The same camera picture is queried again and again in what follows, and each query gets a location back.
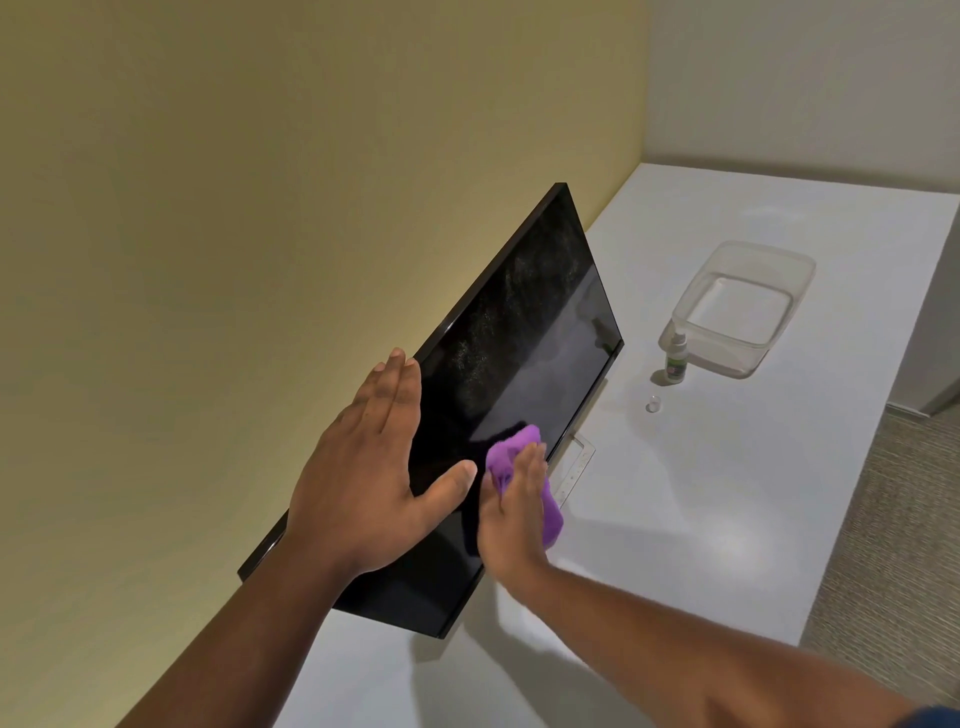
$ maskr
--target clear plastic bin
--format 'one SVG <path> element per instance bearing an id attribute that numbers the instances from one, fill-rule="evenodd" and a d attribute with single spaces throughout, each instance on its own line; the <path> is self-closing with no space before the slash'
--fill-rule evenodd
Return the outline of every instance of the clear plastic bin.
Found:
<path id="1" fill-rule="evenodd" d="M 749 376 L 796 313 L 816 267 L 808 255 L 723 242 L 686 287 L 660 343 L 681 330 L 691 363 Z"/>

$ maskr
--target table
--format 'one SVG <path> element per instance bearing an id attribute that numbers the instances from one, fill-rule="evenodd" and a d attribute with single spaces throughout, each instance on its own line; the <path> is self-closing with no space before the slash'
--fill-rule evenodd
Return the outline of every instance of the table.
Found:
<path id="1" fill-rule="evenodd" d="M 556 563 L 797 643 L 957 209 L 955 195 L 642 164 L 588 231 L 626 346 L 579 431 L 596 452 Z M 818 264 L 756 372 L 657 344 L 723 240 Z M 645 411 L 651 394 L 659 413 Z M 638 714 L 485 578 L 444 642 L 331 614 L 278 725 L 636 725 Z"/>

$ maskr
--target glossy black screen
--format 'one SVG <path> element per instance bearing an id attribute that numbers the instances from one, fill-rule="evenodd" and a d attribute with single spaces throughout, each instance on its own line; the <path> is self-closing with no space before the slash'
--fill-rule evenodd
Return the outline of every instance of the glossy black screen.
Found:
<path id="1" fill-rule="evenodd" d="M 416 354 L 423 387 L 411 487 L 419 495 L 469 458 L 478 474 L 466 501 L 395 563 L 354 580 L 336 608 L 445 635 L 482 573 L 487 449 L 533 424 L 552 452 L 621 346 L 569 190 L 556 184 Z"/>

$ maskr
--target microfiber cloth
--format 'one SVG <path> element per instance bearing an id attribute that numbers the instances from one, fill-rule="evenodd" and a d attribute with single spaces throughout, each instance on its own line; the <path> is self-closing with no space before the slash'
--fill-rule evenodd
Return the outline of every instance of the microfiber cloth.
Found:
<path id="1" fill-rule="evenodd" d="M 540 428 L 527 425 L 513 437 L 501 440 L 487 450 L 487 470 L 493 476 L 493 485 L 501 496 L 514 478 L 514 458 L 530 443 L 539 441 Z M 543 500 L 543 546 L 550 548 L 564 527 L 564 515 L 550 493 L 550 480 L 547 478 L 543 480 L 540 498 Z"/>

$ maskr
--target floor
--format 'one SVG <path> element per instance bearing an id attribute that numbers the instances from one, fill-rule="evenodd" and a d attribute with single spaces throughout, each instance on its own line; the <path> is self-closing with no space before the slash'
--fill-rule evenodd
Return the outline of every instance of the floor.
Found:
<path id="1" fill-rule="evenodd" d="M 960 406 L 884 414 L 802 645 L 960 707 Z"/>

